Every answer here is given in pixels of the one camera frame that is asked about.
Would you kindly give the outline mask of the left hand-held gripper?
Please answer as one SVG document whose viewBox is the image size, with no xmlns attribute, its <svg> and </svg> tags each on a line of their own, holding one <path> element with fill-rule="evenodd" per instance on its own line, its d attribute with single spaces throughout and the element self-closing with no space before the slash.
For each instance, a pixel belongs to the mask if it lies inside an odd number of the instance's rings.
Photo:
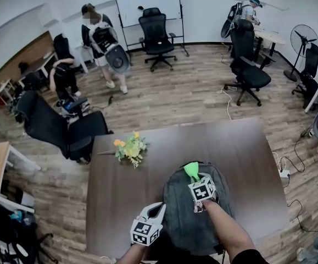
<svg viewBox="0 0 318 264">
<path fill-rule="evenodd" d="M 132 223 L 131 242 L 144 246 L 153 244 L 159 238 L 163 228 L 165 211 L 166 204 L 163 202 L 152 203 L 144 207 Z"/>
</svg>

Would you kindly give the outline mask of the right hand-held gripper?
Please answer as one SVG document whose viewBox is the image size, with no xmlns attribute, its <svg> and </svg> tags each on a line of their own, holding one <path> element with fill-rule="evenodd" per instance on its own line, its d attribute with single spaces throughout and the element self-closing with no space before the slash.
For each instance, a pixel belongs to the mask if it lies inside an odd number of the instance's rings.
<svg viewBox="0 0 318 264">
<path fill-rule="evenodd" d="M 189 191 L 193 198 L 194 213 L 205 211 L 204 200 L 211 200 L 219 203 L 219 196 L 216 191 L 215 183 L 210 175 L 198 175 L 199 180 L 191 177 L 191 183 L 188 185 Z"/>
</svg>

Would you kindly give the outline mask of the green cloth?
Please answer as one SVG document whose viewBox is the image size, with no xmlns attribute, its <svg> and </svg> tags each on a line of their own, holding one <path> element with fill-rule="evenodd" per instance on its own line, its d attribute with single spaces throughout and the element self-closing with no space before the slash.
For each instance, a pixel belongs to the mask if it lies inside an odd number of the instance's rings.
<svg viewBox="0 0 318 264">
<path fill-rule="evenodd" d="M 186 174 L 190 177 L 191 183 L 195 183 L 200 181 L 199 177 L 199 163 L 198 162 L 190 162 L 183 166 Z"/>
</svg>

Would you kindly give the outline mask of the grey backpack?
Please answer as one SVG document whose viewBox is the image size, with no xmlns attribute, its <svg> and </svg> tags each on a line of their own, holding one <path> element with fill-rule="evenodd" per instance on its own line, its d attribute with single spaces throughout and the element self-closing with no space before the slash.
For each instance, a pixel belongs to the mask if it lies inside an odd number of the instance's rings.
<svg viewBox="0 0 318 264">
<path fill-rule="evenodd" d="M 232 218 L 235 218 L 233 202 L 224 176 L 212 164 L 198 162 L 198 174 L 211 176 L 216 189 L 216 202 Z M 195 206 L 192 192 L 188 187 L 193 179 L 181 167 L 167 180 L 163 189 L 163 201 L 166 204 L 166 232 L 173 245 L 188 251 L 194 256 L 222 254 L 224 247 L 220 243 L 207 211 Z"/>
</svg>

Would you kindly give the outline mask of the person's right forearm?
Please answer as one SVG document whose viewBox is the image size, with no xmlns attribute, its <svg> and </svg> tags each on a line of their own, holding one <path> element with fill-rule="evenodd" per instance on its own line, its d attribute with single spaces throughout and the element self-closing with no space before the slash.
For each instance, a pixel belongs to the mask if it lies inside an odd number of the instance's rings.
<svg viewBox="0 0 318 264">
<path fill-rule="evenodd" d="M 202 203 L 213 222 L 217 237 L 229 255 L 230 261 L 242 251 L 256 249 L 248 233 L 218 203 L 211 200 L 204 200 Z"/>
</svg>

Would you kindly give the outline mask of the person's left forearm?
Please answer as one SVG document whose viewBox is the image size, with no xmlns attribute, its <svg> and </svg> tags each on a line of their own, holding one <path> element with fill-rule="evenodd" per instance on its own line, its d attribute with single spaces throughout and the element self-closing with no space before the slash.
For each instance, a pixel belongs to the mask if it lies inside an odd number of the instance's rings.
<svg viewBox="0 0 318 264">
<path fill-rule="evenodd" d="M 140 264 L 147 250 L 147 246 L 134 243 L 126 253 L 116 261 L 116 264 Z"/>
</svg>

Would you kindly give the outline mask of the yellow flower bouquet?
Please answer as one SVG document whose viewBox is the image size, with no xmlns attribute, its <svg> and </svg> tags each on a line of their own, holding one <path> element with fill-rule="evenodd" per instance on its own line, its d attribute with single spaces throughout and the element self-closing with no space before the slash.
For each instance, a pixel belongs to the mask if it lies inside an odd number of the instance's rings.
<svg viewBox="0 0 318 264">
<path fill-rule="evenodd" d="M 145 138 L 141 137 L 138 131 L 133 131 L 132 135 L 126 137 L 125 140 L 116 139 L 113 145 L 114 150 L 98 152 L 97 155 L 114 155 L 119 162 L 127 160 L 134 168 L 142 163 L 142 153 L 146 152 L 148 148 Z"/>
</svg>

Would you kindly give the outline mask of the person's black shirt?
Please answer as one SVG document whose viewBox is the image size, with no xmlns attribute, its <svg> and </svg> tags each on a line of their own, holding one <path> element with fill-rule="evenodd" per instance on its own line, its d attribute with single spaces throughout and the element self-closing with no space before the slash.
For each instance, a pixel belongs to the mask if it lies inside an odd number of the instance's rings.
<svg viewBox="0 0 318 264">
<path fill-rule="evenodd" d="M 158 259 L 155 264 L 221 264 L 211 256 L 193 256 L 189 252 L 174 250 Z M 230 264 L 269 264 L 258 250 L 248 249 L 236 255 Z"/>
</svg>

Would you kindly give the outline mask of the round white table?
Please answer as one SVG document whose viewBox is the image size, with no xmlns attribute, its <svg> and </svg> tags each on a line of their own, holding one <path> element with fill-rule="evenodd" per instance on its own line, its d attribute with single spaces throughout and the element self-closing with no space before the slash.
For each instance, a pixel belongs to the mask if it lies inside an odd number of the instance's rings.
<svg viewBox="0 0 318 264">
<path fill-rule="evenodd" d="M 254 62 L 257 62 L 257 60 L 258 60 L 260 49 L 261 49 L 261 44 L 264 40 L 271 42 L 271 49 L 270 49 L 270 53 L 269 53 L 270 57 L 273 57 L 276 44 L 279 44 L 279 45 L 286 44 L 285 40 L 282 37 L 280 37 L 279 34 L 277 34 L 275 32 L 268 32 L 268 31 L 258 29 L 257 27 L 255 27 L 254 28 L 254 35 L 258 39 L 256 49 L 254 52 L 254 58 L 253 58 Z"/>
</svg>

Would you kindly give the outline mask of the black standing fan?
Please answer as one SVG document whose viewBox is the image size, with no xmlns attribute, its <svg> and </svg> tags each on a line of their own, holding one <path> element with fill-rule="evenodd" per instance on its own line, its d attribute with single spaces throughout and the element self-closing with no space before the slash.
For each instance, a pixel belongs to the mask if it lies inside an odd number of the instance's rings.
<svg viewBox="0 0 318 264">
<path fill-rule="evenodd" d="M 292 66 L 291 70 L 285 70 L 283 73 L 286 78 L 293 82 L 298 81 L 296 76 L 296 66 L 300 57 L 305 58 L 305 53 L 307 49 L 311 49 L 312 45 L 318 47 L 318 36 L 316 32 L 309 26 L 305 24 L 296 25 L 290 35 L 290 41 L 292 48 L 297 54 L 297 58 Z"/>
</svg>

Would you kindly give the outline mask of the whiteboard on wheeled stand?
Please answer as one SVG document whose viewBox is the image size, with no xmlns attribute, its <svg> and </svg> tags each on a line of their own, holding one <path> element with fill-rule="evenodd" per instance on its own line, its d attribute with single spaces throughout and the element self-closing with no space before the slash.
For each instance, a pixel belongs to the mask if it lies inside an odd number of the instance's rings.
<svg viewBox="0 0 318 264">
<path fill-rule="evenodd" d="M 140 25 L 139 18 L 145 11 L 159 12 L 166 15 L 167 20 L 179 20 L 183 22 L 183 9 L 181 0 L 115 0 L 120 26 L 124 36 L 125 48 L 128 52 L 135 50 L 141 44 L 139 41 L 128 41 L 127 34 L 133 27 Z"/>
</svg>

